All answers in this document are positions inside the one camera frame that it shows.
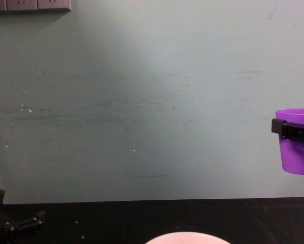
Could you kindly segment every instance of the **wall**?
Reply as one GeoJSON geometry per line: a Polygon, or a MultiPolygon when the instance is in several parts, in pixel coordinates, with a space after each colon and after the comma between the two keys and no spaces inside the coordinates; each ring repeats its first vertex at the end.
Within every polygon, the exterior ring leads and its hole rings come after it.
{"type": "Polygon", "coordinates": [[[81,0],[0,16],[6,203],[304,196],[304,0],[81,0]]]}

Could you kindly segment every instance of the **purple cup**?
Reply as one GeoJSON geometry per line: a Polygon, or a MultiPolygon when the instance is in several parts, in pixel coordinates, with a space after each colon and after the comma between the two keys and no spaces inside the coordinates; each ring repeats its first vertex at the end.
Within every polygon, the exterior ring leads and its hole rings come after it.
{"type": "MultiPolygon", "coordinates": [[[[276,111],[276,118],[304,125],[304,108],[276,111]]],[[[293,174],[304,174],[304,143],[282,139],[279,135],[283,169],[293,174]]]]}

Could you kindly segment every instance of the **black table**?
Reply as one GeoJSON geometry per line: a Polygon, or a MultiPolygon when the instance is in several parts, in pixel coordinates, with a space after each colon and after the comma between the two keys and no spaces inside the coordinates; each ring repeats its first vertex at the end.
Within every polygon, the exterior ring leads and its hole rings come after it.
{"type": "Polygon", "coordinates": [[[144,244],[195,231],[235,244],[304,244],[304,198],[4,205],[15,219],[47,211],[42,232],[24,243],[144,244]]]}

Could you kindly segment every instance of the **table surface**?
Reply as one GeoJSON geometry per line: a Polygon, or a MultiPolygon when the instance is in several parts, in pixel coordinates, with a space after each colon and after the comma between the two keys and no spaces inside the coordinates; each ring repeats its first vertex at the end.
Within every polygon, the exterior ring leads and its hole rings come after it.
{"type": "Polygon", "coordinates": [[[15,219],[47,211],[42,232],[24,243],[144,244],[178,231],[207,233],[232,244],[304,243],[304,198],[23,204],[1,208],[15,219]]]}

